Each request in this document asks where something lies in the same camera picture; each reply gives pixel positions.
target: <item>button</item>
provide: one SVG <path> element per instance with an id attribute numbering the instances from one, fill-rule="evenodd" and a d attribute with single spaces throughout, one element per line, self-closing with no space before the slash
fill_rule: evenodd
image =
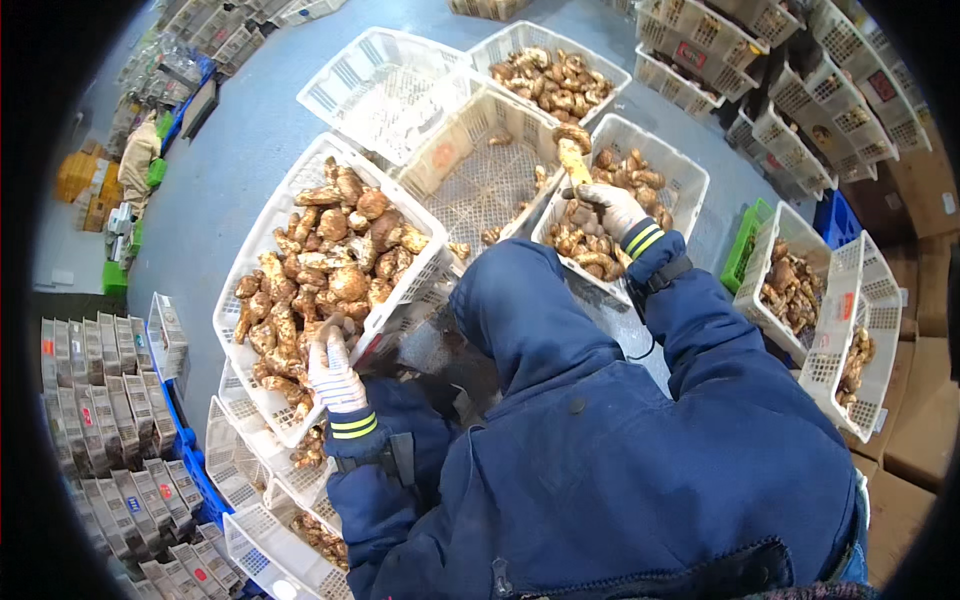
<path id="1" fill-rule="evenodd" d="M 579 415 L 584 412 L 584 407 L 587 406 L 587 401 L 581 397 L 573 398 L 573 401 L 570 402 L 570 414 Z"/>

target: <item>yellow reflective band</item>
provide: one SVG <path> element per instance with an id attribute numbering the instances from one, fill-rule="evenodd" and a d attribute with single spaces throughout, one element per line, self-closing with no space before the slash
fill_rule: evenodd
<path id="1" fill-rule="evenodd" d="M 371 431 L 373 431 L 374 429 L 376 429 L 376 419 L 373 420 L 373 422 L 370 424 L 369 427 L 365 427 L 360 431 L 350 431 L 349 433 L 338 433 L 334 431 L 333 437 L 336 438 L 337 440 L 352 440 L 353 438 L 359 438 L 361 436 L 365 436 Z"/>
<path id="2" fill-rule="evenodd" d="M 376 419 L 376 413 L 370 413 L 364 419 L 356 420 L 352 423 L 334 423 L 330 424 L 331 429 L 356 429 L 357 427 L 363 427 L 370 421 Z"/>
<path id="3" fill-rule="evenodd" d="M 644 229 L 643 231 L 641 231 L 641 232 L 637 235 L 637 237 L 634 238 L 634 241 L 630 243 L 630 246 L 627 247 L 627 250 L 625 250 L 624 252 L 626 252 L 627 254 L 629 254 L 630 252 L 632 252 L 632 251 L 634 250 L 634 247 L 636 247 L 636 245 L 640 243 L 640 240 L 642 240 L 644 236 L 648 235 L 648 234 L 649 234 L 651 231 L 653 231 L 654 229 L 659 229 L 659 227 L 657 227 L 657 224 L 656 224 L 656 223 L 654 223 L 653 225 L 651 225 L 651 226 L 649 226 L 648 228 L 646 228 L 646 229 Z"/>
<path id="4" fill-rule="evenodd" d="M 637 249 L 634 251 L 634 253 L 630 255 L 630 257 L 631 257 L 633 260 L 637 260 L 637 259 L 640 257 L 640 255 L 643 254 L 643 251 L 645 251 L 646 249 L 650 248 L 650 245 L 651 245 L 651 244 L 653 244 L 654 242 L 656 242 L 657 240 L 659 240 L 659 239 L 662 238 L 662 237 L 663 237 L 663 231 L 658 231 L 658 232 L 654 233 L 653 235 L 651 235 L 651 236 L 647 239 L 646 242 L 643 242 L 642 244 L 640 244 L 640 247 L 637 248 Z"/>

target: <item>hand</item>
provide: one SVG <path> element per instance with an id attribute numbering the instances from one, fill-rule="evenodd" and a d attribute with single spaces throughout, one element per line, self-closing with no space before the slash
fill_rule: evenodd
<path id="1" fill-rule="evenodd" d="M 350 367 L 344 333 L 339 326 L 343 318 L 337 317 L 328 319 L 317 338 L 310 342 L 307 378 L 316 393 L 315 402 L 319 401 L 331 413 L 352 413 L 367 407 L 367 391 Z"/>
<path id="2" fill-rule="evenodd" d="M 634 225 L 647 218 L 630 192 L 619 187 L 584 184 L 577 187 L 577 197 L 606 208 L 601 225 L 617 244 Z"/>

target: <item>worker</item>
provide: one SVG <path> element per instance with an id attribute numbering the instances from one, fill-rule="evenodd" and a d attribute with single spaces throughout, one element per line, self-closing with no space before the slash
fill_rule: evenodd
<path id="1" fill-rule="evenodd" d="M 577 306 L 555 252 L 529 241 L 485 250 L 450 297 L 496 366 L 503 400 L 484 425 L 459 433 L 410 383 L 365 389 L 331 335 L 310 369 L 326 449 L 345 466 L 327 491 L 354 597 L 869 596 L 869 504 L 837 430 L 691 268 L 677 231 L 625 190 L 577 195 L 604 207 L 633 259 L 628 289 L 672 397 Z"/>

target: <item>gray floor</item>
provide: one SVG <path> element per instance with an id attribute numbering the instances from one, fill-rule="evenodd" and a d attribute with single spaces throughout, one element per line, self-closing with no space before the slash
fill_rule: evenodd
<path id="1" fill-rule="evenodd" d="M 633 72 L 634 26 L 590 0 L 534 0 L 515 16 L 571 37 Z M 248 231 L 300 153 L 327 125 L 301 106 L 297 92 L 328 60 L 370 26 L 399 29 L 467 50 L 504 25 L 453 15 L 442 0 L 348 0 L 336 13 L 270 35 L 236 77 L 221 88 L 220 106 L 192 143 L 178 139 L 166 179 L 150 200 L 144 243 L 131 273 L 131 314 L 148 315 L 154 291 L 171 296 L 189 339 L 188 373 L 179 381 L 184 412 L 204 443 L 210 396 L 217 393 L 224 354 L 211 324 L 213 306 Z M 652 90 L 631 83 L 616 111 L 693 158 L 710 174 L 703 211 L 691 236 L 694 264 L 723 268 L 740 216 L 757 197 L 777 195 L 723 141 Z M 812 203 L 801 208 L 812 215 Z M 628 355 L 650 336 L 633 312 L 600 304 L 571 276 L 587 313 Z M 464 348 L 448 314 L 408 337 L 399 360 L 459 381 L 481 404 L 494 396 L 491 363 Z M 660 348 L 643 361 L 665 390 L 669 375 Z"/>

